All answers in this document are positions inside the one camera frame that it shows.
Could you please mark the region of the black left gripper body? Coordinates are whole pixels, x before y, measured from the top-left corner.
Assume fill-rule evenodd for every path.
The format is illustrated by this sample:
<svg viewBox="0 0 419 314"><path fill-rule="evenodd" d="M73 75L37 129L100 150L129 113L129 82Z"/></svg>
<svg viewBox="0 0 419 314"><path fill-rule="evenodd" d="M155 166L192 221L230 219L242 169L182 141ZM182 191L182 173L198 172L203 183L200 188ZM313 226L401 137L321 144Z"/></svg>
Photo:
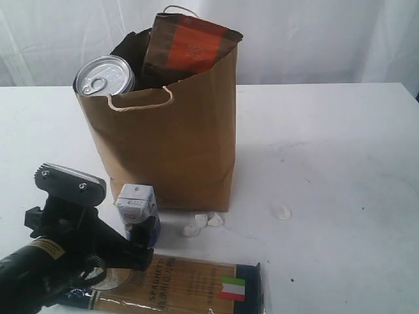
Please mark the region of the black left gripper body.
<svg viewBox="0 0 419 314"><path fill-rule="evenodd" d="M58 273L69 288L96 285L109 268L131 268L128 241L99 218L95 207L49 196L43 208L25 212L24 226L32 229L33 239L51 240L64 250Z"/></svg>

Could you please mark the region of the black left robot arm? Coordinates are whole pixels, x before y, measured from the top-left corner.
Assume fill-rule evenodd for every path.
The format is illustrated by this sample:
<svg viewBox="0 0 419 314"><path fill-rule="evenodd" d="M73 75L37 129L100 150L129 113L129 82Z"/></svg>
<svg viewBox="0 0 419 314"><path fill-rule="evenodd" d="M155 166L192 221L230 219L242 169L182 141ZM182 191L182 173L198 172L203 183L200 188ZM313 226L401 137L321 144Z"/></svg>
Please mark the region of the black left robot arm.
<svg viewBox="0 0 419 314"><path fill-rule="evenodd" d="M51 163L42 164L34 179L48 197L43 208L25 212L33 241L1 259L2 313L38 313L73 289L99 284L109 268L150 266L154 215L125 239L98 216L106 197L103 179Z"/></svg>

